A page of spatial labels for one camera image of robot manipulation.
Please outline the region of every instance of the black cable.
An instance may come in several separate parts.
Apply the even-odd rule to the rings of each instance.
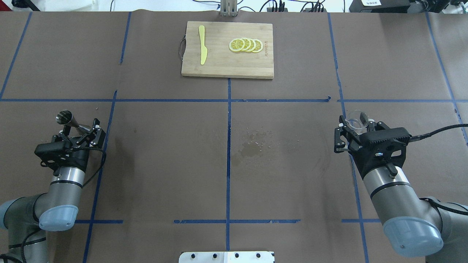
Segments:
[[[26,256],[24,255],[24,247],[26,246],[26,241],[28,240],[28,238],[30,238],[32,235],[34,235],[35,233],[41,231],[42,229],[38,228],[37,230],[33,231],[32,233],[30,233],[29,235],[27,235],[24,239],[23,239],[23,242],[21,243],[21,259],[23,259],[23,262],[22,263],[28,263],[26,261]]]
[[[459,214],[459,215],[464,215],[464,216],[468,216],[468,212],[465,212],[465,211],[460,211],[458,209],[453,209],[453,208],[450,208],[450,207],[447,207],[445,205],[441,205],[437,202],[435,202],[434,200],[431,200],[431,199],[428,199],[428,198],[421,198],[421,200],[424,200],[424,201],[427,201],[429,202],[431,205],[437,207],[437,208],[440,208],[442,210],[445,210],[445,211],[449,211],[449,212],[452,212],[452,213],[455,213],[455,214]]]
[[[252,10],[252,11],[255,12],[255,10],[253,10],[251,7],[241,7],[241,8],[239,8],[239,10],[241,10],[242,8],[248,8],[248,9],[250,9],[250,10]]]
[[[217,2],[217,1],[199,1],[199,0],[192,0],[194,2],[198,2],[198,3],[217,3],[217,4],[220,4],[221,2]]]
[[[426,133],[426,134],[422,134],[422,135],[417,135],[417,136],[412,136],[410,139],[409,139],[409,142],[414,142],[414,141],[419,141],[419,140],[422,140],[422,139],[425,139],[425,138],[429,138],[430,136],[434,135],[434,134],[437,134],[439,132],[443,132],[443,131],[446,131],[446,130],[450,130],[450,129],[455,129],[455,128],[460,128],[460,127],[468,127],[468,124],[455,124],[455,125],[450,125],[450,126],[446,126],[444,128],[440,128],[438,130],[435,130],[433,132],[430,132],[430,133]]]
[[[104,166],[104,163],[106,162],[107,154],[106,154],[106,152],[104,150],[99,149],[99,148],[85,147],[85,148],[80,148],[80,150],[99,151],[99,152],[102,153],[101,165],[96,170],[96,172],[83,184],[83,188],[84,188],[96,176],[96,174],[98,174],[99,171],[101,171],[102,167]]]
[[[317,9],[319,9],[319,6],[320,6],[320,1],[317,1],[315,3],[315,6],[313,6],[312,10],[310,10],[309,12],[318,12]]]
[[[278,8],[278,2],[276,2],[276,0],[268,0],[262,5],[259,12],[261,12],[262,9],[266,6],[266,4],[268,4],[268,2],[271,2],[271,1],[273,1],[275,3],[274,8]]]
[[[7,255],[5,255],[5,254],[1,254],[1,255],[0,255],[0,259],[8,259],[8,260],[11,260],[11,261],[13,261],[13,262],[15,262],[15,263],[23,263],[23,262],[21,262],[19,259],[14,258],[14,257],[12,257],[12,256],[7,256]]]
[[[302,8],[300,9],[300,12],[304,11],[304,8],[306,7],[306,5],[307,5],[308,3],[312,4],[312,8],[314,8],[314,2],[306,2],[306,3],[302,6]]]

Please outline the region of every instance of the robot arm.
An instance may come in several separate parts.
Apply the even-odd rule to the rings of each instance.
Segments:
[[[419,199],[402,170],[408,143],[466,124],[411,136],[405,128],[391,129],[383,122],[366,120],[364,113],[360,118],[368,127],[357,134],[340,116],[334,151],[347,151],[353,157],[393,249],[406,257],[426,256],[427,263],[466,262],[468,207],[440,203],[433,197]]]
[[[90,150],[102,151],[106,133],[94,119],[93,126],[78,124],[71,112],[57,115],[64,125],[50,143],[40,144],[35,154],[41,166],[53,172],[49,192],[22,197],[0,206],[0,227],[8,230],[9,252],[0,259],[15,263],[47,263],[45,231],[65,231],[73,227],[84,182]],[[69,138],[71,127],[80,136]],[[102,164],[105,161],[103,152]]]

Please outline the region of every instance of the cutting board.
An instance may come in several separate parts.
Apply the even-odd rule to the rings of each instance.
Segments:
[[[200,64],[198,27],[205,26],[208,56]],[[234,38],[248,37],[263,42],[259,53],[232,52]],[[273,79],[273,25],[237,22],[187,22],[187,45],[182,61],[182,76]]]

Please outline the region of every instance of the water spill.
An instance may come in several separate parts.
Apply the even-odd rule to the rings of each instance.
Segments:
[[[271,141],[271,143],[265,141],[267,137],[271,139],[271,135],[273,134],[271,131],[261,132],[259,130],[253,130],[253,132],[249,132],[249,128],[245,128],[247,134],[242,137],[245,141],[241,149],[231,156],[231,163],[235,166],[246,161],[244,160],[245,158],[254,156],[262,157],[264,154],[267,154],[268,151],[271,151],[273,141]]]
[[[252,142],[252,141],[245,142],[242,144],[242,146],[244,146],[244,148],[241,150],[242,157],[245,157],[245,156],[252,157],[255,155],[259,155],[259,156],[262,155],[262,146],[258,144],[258,142]]]

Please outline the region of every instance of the blue tape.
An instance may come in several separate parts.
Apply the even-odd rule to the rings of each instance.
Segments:
[[[225,219],[189,219],[174,220],[174,224],[225,224]]]
[[[296,224],[300,219],[231,219],[233,224]]]
[[[226,99],[117,99],[117,102],[227,102]]]
[[[111,102],[112,99],[2,99],[3,102]]]
[[[369,254],[367,252],[367,242],[366,242],[366,233],[364,232],[364,222],[362,219],[362,210],[361,210],[361,200],[359,199],[359,189],[358,181],[356,179],[356,170],[354,169],[354,160],[351,155],[349,155],[352,166],[352,177],[354,182],[354,196],[356,197],[356,205],[358,206],[358,216],[359,216],[359,227],[361,228],[361,239],[362,247],[364,249],[364,260],[366,263],[369,263]]]
[[[18,52],[21,47],[21,43],[23,42],[24,35],[26,34],[26,29],[28,29],[29,21],[31,20],[32,12],[29,13],[28,19],[26,20],[26,24],[23,28],[23,33],[21,34],[20,41],[18,42],[18,46],[16,47],[15,54],[13,55],[13,59],[11,60],[10,67],[8,68],[7,76],[5,77],[5,81],[3,82],[3,86],[0,91],[0,100],[3,97],[3,93],[5,92],[5,88],[7,87],[8,79],[10,78],[11,70],[13,69],[13,65],[16,61],[16,56],[18,56]]]
[[[380,219],[341,219],[342,223],[380,223]]]
[[[452,100],[386,100],[386,99],[342,99],[338,102],[453,102]]]
[[[300,219],[230,219],[230,224],[296,224]],[[227,224],[225,219],[174,220],[174,224]]]
[[[93,224],[123,224],[123,220],[75,220],[75,224],[89,224],[93,222]]]
[[[335,39],[333,37],[333,28],[331,26],[331,16],[330,13],[328,14],[328,26],[330,29],[330,39],[331,39],[331,49],[333,50],[333,59],[335,61],[335,72],[336,72],[336,80],[338,82],[338,90],[340,92],[340,100],[343,100],[343,89],[341,88],[341,80],[340,75],[338,74],[338,58],[336,57],[336,48],[335,48]],[[344,102],[341,101],[341,111],[343,116],[346,117],[346,110],[344,109]]]
[[[425,15],[426,15],[427,26],[429,27],[429,33],[431,35],[432,44],[434,45],[434,50],[435,50],[435,52],[437,54],[437,59],[439,60],[440,68],[442,69],[442,73],[444,75],[445,83],[447,84],[448,92],[450,94],[450,98],[452,99],[452,102],[453,102],[453,107],[455,108],[455,111],[456,111],[456,114],[457,114],[458,122],[460,124],[463,124],[463,121],[461,120],[461,116],[460,116],[460,111],[458,110],[457,102],[455,101],[455,96],[453,95],[452,87],[450,86],[450,82],[448,81],[447,73],[445,72],[444,63],[442,63],[442,58],[440,57],[439,49],[437,48],[437,43],[436,43],[436,40],[434,38],[434,34],[432,32],[432,26],[431,26],[431,20],[429,19],[429,13],[426,12]],[[468,136],[467,136],[467,132],[466,132],[465,128],[461,128],[461,132],[463,133],[465,143],[468,146]]]
[[[127,45],[128,28],[130,27],[130,18],[131,17],[132,17],[132,13],[128,12],[127,28],[125,29],[124,44],[122,45],[122,56],[120,57],[119,64],[122,64],[122,62],[124,61],[125,46]]]
[[[235,99],[232,102],[329,102],[331,97],[327,99]]]
[[[107,151],[107,143],[109,141],[110,126],[112,125],[112,117],[114,115],[116,98],[117,98],[117,91],[114,92],[114,97],[112,98],[112,106],[110,107],[109,121],[107,124],[107,130],[106,130],[106,139],[104,140],[104,148],[103,148],[104,152]],[[93,209],[91,210],[91,220],[90,220],[89,228],[88,228],[88,236],[86,238],[85,252],[83,253],[83,263],[86,263],[88,259],[89,244],[91,242],[91,234],[93,232],[94,216],[96,214],[97,199],[99,197],[99,188],[101,187],[101,179],[102,179],[103,170],[104,170],[104,167],[101,169],[101,171],[99,171],[99,176],[97,178],[96,190],[95,190],[94,201],[93,201]]]
[[[231,217],[231,79],[227,79],[226,251],[230,250]]]
[[[236,99],[231,102],[329,102],[327,99]],[[112,99],[1,99],[3,102],[112,102]],[[227,99],[116,99],[116,102],[228,102]]]

